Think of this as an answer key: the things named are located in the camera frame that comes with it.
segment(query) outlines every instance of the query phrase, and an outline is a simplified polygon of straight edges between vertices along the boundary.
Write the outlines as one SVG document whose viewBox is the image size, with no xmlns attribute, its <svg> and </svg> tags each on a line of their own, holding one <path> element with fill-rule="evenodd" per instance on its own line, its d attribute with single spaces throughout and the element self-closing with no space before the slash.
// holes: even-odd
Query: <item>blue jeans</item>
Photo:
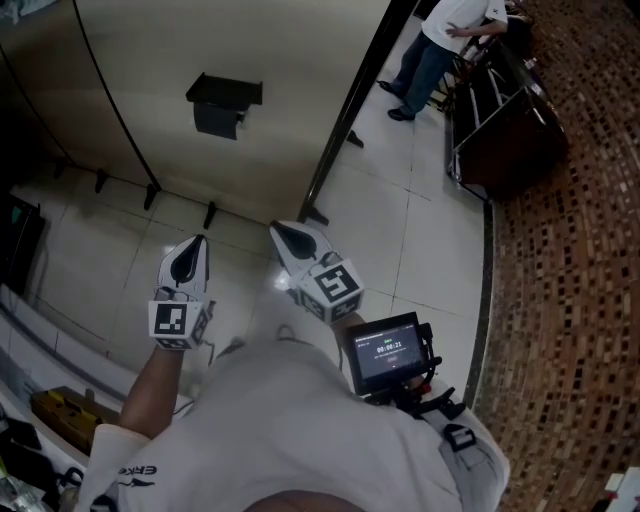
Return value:
<svg viewBox="0 0 640 512">
<path fill-rule="evenodd" d="M 416 115 L 429 101 L 431 93 L 449 71 L 455 53 L 432 42 L 422 30 L 402 56 L 400 73 L 391 82 L 392 89 L 404 97 L 403 114 Z"/>
</svg>

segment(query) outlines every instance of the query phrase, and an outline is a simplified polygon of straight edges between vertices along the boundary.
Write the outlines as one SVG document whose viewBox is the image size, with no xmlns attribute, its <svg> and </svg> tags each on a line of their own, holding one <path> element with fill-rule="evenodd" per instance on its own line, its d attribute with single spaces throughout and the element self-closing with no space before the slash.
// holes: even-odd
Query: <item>brown mosaic tile wall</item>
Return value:
<svg viewBox="0 0 640 512">
<path fill-rule="evenodd" d="M 476 410 L 512 464 L 503 510 L 591 510 L 640 464 L 640 22 L 623 0 L 530 0 L 567 161 L 495 209 Z"/>
</svg>

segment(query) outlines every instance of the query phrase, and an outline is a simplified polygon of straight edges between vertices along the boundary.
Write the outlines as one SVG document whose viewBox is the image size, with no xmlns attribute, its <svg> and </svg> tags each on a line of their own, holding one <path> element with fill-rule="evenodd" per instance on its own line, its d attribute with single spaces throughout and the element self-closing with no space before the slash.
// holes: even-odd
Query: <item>black shoe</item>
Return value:
<svg viewBox="0 0 640 512">
<path fill-rule="evenodd" d="M 387 114 L 389 114 L 389 117 L 394 121 L 413 121 L 416 118 L 416 116 L 408 116 L 399 108 L 392 108 Z"/>
<path fill-rule="evenodd" d="M 380 88 L 383 91 L 387 91 L 389 94 L 393 94 L 396 98 L 398 99 L 403 99 L 404 96 L 398 94 L 396 91 L 393 90 L 393 87 L 391 87 L 391 84 L 389 82 L 385 82 L 383 80 L 378 80 L 378 85 L 380 86 Z"/>
</svg>

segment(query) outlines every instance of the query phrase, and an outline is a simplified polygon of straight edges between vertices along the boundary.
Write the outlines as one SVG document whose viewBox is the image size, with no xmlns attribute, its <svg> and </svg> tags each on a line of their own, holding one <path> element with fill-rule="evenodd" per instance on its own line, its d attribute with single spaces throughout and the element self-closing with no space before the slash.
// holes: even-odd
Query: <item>small monitor screen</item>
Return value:
<svg viewBox="0 0 640 512">
<path fill-rule="evenodd" d="M 363 379 L 422 362 L 422 341 L 414 324 L 354 339 Z"/>
</svg>

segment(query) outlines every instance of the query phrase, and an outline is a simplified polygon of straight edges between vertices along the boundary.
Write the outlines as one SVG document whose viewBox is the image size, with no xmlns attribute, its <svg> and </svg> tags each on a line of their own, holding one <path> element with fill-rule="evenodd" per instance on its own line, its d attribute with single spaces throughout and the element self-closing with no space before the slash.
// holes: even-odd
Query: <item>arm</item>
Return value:
<svg viewBox="0 0 640 512">
<path fill-rule="evenodd" d="M 153 439 L 170 424 L 184 352 L 156 347 L 122 406 L 120 426 Z"/>
<path fill-rule="evenodd" d="M 451 28 L 448 28 L 446 32 L 451 37 L 495 36 L 504 34 L 508 27 L 504 21 L 499 20 L 475 28 L 457 27 L 453 23 L 449 23 L 449 25 L 451 25 Z"/>
</svg>

